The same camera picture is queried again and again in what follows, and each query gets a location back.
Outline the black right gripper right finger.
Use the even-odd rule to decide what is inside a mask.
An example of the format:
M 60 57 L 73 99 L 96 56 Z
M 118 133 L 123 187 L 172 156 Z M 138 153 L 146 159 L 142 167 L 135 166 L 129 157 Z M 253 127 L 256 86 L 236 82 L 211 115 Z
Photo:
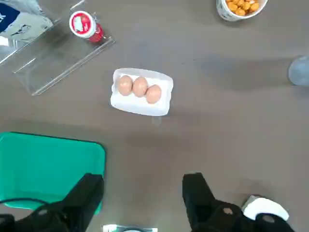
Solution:
M 202 173 L 185 174 L 183 201 L 193 232 L 291 232 L 280 204 L 252 195 L 243 207 L 216 199 Z

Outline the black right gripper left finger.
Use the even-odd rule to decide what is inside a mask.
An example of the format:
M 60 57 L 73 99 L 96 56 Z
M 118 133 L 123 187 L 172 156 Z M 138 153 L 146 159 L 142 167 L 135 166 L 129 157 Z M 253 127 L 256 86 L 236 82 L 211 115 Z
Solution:
M 48 203 L 34 198 L 12 198 L 9 202 L 35 202 L 40 206 L 16 221 L 11 214 L 0 215 L 2 232 L 84 232 L 89 226 L 104 194 L 100 174 L 86 173 L 61 201 Z

